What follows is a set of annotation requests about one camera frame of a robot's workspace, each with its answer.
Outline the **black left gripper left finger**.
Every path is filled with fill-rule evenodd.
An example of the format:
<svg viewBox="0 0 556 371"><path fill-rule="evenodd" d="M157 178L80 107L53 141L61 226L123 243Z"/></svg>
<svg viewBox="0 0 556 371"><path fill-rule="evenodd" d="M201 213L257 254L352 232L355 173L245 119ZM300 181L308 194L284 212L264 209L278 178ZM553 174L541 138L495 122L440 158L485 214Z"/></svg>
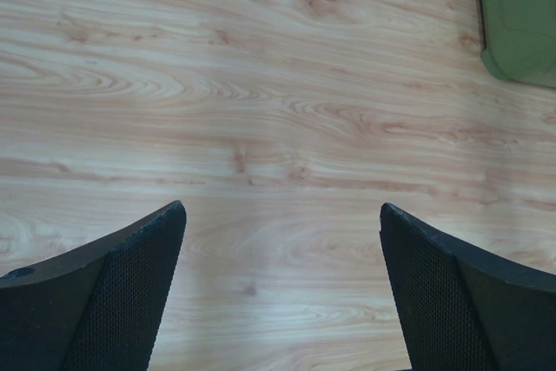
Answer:
<svg viewBox="0 0 556 371"><path fill-rule="evenodd" d="M146 370L187 215L172 202L1 278L3 370Z"/></svg>

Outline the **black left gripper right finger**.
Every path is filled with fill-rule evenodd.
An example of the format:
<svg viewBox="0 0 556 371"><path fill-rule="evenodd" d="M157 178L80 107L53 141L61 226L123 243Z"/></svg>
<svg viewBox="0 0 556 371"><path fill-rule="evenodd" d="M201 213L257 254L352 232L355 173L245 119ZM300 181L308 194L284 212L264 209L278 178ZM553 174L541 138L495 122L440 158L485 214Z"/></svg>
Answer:
<svg viewBox="0 0 556 371"><path fill-rule="evenodd" d="M413 370L553 370L555 277L386 203L381 249Z"/></svg>

